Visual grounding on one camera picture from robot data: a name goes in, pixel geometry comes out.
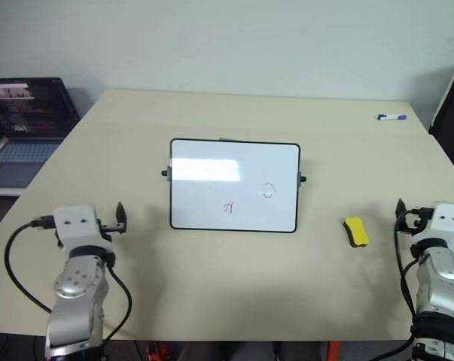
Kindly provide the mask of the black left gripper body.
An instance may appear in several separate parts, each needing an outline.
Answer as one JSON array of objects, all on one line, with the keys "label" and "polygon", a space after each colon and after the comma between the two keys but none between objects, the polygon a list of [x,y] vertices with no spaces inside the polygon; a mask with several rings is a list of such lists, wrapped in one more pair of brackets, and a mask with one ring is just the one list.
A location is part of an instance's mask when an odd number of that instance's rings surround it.
[{"label": "black left gripper body", "polygon": [[113,232],[124,234],[126,232],[127,222],[102,224],[101,221],[99,220],[98,225],[101,237],[106,241],[112,241],[112,237],[110,236],[110,234]]}]

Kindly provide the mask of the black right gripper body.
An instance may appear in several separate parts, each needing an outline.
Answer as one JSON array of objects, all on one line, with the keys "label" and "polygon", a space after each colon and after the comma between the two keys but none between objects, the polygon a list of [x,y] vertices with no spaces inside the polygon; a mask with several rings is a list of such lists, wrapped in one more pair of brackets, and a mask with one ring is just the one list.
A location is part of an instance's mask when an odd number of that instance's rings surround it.
[{"label": "black right gripper body", "polygon": [[396,218],[395,231],[409,235],[419,234],[427,227],[433,213],[434,209],[427,207],[406,210],[399,218]]}]

